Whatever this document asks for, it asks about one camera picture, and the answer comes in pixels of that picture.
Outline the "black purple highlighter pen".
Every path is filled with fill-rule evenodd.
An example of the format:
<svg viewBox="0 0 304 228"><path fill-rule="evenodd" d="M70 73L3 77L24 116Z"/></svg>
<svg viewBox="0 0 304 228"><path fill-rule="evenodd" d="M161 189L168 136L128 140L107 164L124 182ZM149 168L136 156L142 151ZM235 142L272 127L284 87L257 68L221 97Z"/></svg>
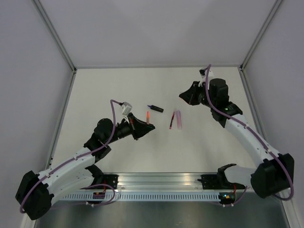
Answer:
<svg viewBox="0 0 304 228"><path fill-rule="evenodd" d="M157 112L160 112L160 113L163 113L164 109L163 108L160 108L160 107L157 107L155 105L147 105L151 110L154 110L154 111L157 111Z"/></svg>

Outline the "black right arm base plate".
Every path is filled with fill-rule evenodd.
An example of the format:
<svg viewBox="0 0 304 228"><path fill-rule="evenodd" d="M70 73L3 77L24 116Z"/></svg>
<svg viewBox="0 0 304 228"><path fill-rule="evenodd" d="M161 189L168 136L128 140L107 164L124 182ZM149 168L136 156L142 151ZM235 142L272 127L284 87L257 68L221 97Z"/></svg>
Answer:
<svg viewBox="0 0 304 228"><path fill-rule="evenodd" d="M222 190L221 185L216 174L202 174L200 178L197 179L201 183L204 190Z"/></svg>

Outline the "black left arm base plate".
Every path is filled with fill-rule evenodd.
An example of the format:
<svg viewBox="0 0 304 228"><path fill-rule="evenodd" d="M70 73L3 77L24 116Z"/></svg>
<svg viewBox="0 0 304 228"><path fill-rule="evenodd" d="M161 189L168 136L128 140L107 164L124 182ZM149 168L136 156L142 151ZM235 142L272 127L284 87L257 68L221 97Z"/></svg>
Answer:
<svg viewBox="0 0 304 228"><path fill-rule="evenodd" d="M98 185L94 187L94 189L109 190L110 189L109 187L101 185L101 184L107 184L116 190L118 184L118 178L119 176L116 174L103 174L102 176L97 177L92 185Z"/></svg>

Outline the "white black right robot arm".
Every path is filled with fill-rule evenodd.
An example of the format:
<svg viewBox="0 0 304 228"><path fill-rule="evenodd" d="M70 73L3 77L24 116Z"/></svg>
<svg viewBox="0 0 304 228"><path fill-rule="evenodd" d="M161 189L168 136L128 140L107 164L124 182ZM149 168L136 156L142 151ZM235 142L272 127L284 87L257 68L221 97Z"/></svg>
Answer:
<svg viewBox="0 0 304 228"><path fill-rule="evenodd" d="M212 79L208 85L194 81L179 97L189 105L210 108L213 119L241 143L256 166L244 168L231 163L218 168L218 186L223 189L232 184L252 187L263 199L286 189L290 189L293 196L293 157L281 154L249 126L242 110L229 100L224 79Z"/></svg>

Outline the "red transparent pen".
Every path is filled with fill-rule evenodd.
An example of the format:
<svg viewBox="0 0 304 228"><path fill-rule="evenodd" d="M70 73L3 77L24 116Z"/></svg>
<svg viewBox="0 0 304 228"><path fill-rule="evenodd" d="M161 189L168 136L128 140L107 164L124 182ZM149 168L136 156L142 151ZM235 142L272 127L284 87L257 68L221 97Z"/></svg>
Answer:
<svg viewBox="0 0 304 228"><path fill-rule="evenodd" d="M177 111L177 109L174 108L173 112L172 112L171 120L170 120L170 125L169 125L169 129L170 130L172 129L172 125L173 125L173 121L174 121L174 117L175 117L176 111Z"/></svg>

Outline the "orange transparent pen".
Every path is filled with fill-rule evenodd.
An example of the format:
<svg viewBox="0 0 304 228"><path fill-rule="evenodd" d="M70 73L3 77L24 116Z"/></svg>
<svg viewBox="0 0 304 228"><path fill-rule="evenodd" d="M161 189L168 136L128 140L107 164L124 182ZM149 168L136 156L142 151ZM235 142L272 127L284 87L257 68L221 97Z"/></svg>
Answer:
<svg viewBox="0 0 304 228"><path fill-rule="evenodd" d="M146 123L147 123L147 124L150 124L150 113L149 113L149 111L147 111Z"/></svg>

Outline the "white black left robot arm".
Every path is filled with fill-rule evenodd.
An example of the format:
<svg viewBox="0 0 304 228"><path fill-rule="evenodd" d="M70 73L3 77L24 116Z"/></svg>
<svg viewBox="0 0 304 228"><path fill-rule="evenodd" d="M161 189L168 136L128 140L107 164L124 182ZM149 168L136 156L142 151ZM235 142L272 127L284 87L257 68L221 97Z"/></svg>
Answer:
<svg viewBox="0 0 304 228"><path fill-rule="evenodd" d="M132 113L117 124L108 118L101 119L89 140L71 158L39 173L28 171L23 175L15 196L20 212L36 220L66 195L82 188L100 188L104 174L96 163L111 151L109 144L127 136L139 140L153 130L153 124L137 119Z"/></svg>

